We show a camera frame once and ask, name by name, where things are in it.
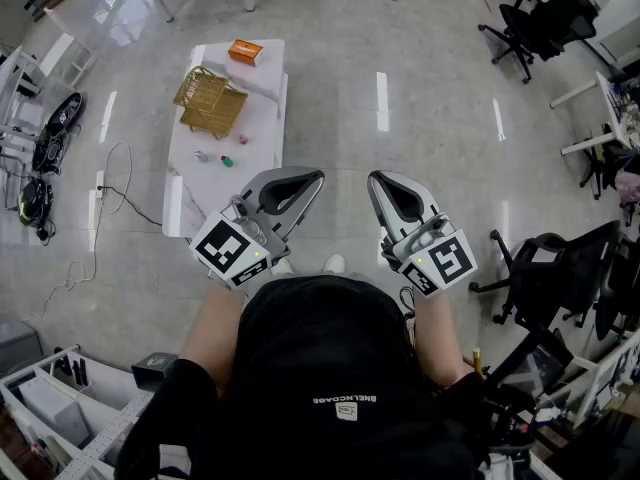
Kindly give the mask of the black oval device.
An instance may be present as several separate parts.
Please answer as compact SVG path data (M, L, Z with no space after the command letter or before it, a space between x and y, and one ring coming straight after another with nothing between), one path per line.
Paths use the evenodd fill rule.
M69 142L69 131L81 115L83 105L83 95L74 92L53 112L34 144L31 165L34 173L60 172L59 166Z

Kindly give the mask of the person's black shirt torso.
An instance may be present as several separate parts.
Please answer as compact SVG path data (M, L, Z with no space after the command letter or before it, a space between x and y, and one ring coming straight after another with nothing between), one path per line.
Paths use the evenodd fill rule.
M224 395L178 357L114 480L477 480L481 384L431 381L370 283L281 277L245 300Z

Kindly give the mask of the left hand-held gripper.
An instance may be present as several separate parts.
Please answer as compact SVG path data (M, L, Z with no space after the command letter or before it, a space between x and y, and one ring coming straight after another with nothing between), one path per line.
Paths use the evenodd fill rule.
M212 213L190 249L211 274L229 288L243 284L290 254L285 242L305 218L324 184L321 170L283 167L256 175ZM273 216L269 225L266 214Z

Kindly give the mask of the person's right forearm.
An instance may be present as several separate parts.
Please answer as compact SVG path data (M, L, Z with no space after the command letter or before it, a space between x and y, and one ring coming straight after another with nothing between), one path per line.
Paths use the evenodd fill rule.
M467 373L445 292L425 298L412 288L415 352L423 373L440 388L449 388Z

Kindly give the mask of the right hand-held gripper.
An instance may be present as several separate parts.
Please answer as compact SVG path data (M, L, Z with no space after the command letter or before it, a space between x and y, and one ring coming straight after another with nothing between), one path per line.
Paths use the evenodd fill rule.
M368 176L367 190L387 233L382 256L422 296L430 298L476 270L464 231L456 229L446 213L438 213L426 186L394 171L375 170ZM416 229L416 222L425 220Z

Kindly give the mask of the white metal shelf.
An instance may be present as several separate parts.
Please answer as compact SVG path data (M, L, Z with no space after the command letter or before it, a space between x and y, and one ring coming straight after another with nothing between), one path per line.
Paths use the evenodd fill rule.
M0 379L0 397L55 480L113 480L122 445L152 394L126 371L60 350Z

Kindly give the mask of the woven wicker basket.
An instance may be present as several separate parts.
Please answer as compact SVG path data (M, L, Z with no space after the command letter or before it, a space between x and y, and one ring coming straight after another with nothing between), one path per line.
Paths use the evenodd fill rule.
M230 134L248 94L229 80L199 65L185 76L173 104L183 108L180 122L191 131L206 131L216 138Z

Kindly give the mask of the person's left forearm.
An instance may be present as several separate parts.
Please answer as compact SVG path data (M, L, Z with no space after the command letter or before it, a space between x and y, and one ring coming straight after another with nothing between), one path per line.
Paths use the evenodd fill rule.
M209 375L219 397L231 379L245 295L213 283L192 322L179 358Z

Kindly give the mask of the white chair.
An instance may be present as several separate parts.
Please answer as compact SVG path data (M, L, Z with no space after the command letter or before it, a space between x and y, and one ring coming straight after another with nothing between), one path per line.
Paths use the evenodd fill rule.
M56 12L44 8L61 34L40 63L40 71L51 80L75 90L97 60L98 53L75 37Z

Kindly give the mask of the cluttered white desk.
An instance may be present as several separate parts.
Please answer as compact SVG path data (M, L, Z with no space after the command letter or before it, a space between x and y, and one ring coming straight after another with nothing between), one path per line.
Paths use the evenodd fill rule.
M556 109L592 89L595 89L603 100L606 108L606 123L609 125L610 132L564 147L560 150L560 155L567 156L612 141L628 150L640 153L640 125L633 123L630 113L625 110L622 99L615 94L614 86L600 72L596 71L587 82L551 100L549 107Z

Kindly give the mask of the round black robot vacuum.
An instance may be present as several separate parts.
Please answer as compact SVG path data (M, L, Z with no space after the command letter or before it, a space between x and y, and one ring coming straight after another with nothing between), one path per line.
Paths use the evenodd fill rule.
M29 181L20 192L17 208L20 222L27 227L39 227L49 217L53 203L53 190L42 178Z

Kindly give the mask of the orange tissue box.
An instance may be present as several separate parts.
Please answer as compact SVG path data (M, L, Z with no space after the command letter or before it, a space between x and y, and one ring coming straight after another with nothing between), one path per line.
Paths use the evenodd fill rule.
M263 46L244 40L235 40L228 49L228 55L232 60L251 67L260 64L263 53Z

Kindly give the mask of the black office chair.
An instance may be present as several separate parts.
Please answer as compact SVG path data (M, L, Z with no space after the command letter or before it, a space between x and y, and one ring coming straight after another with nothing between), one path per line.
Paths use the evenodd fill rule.
M500 4L499 11L506 24L503 32L489 25L479 24L479 31L487 31L507 45L507 49L491 59L496 65L509 53L514 53L525 77L522 83L531 81L529 66L538 55L542 61L559 56L564 46L596 36L594 21L598 16L590 0L548 0L534 5L531 11L521 8L532 0L516 0L513 5Z
M469 284L476 294L508 290L502 312L493 322L502 325L509 315L528 329L547 328L557 312L584 314L592 307L622 233L618 220L608 222L572 240L555 233L544 233L525 240L511 254L497 230L490 232L504 257L508 276L481 286Z

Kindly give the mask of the black cardboard box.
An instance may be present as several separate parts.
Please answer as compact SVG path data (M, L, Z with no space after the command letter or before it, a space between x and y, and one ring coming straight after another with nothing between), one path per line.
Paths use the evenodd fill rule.
M166 379L178 356L166 352L154 352L131 366L138 389L155 392Z

